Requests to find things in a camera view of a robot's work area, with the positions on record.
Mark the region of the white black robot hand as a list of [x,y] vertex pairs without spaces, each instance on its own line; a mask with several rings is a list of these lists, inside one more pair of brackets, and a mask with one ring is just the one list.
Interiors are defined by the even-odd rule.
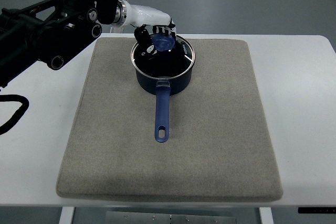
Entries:
[[169,14],[148,6],[132,5],[119,0],[116,27],[131,25],[139,46],[151,55],[171,50],[176,41],[176,25]]

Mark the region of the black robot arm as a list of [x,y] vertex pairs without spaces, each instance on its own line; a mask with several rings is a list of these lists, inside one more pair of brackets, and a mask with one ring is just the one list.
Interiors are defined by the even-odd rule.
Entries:
[[44,0],[1,11],[1,87],[36,61],[59,70],[114,22],[118,0]]

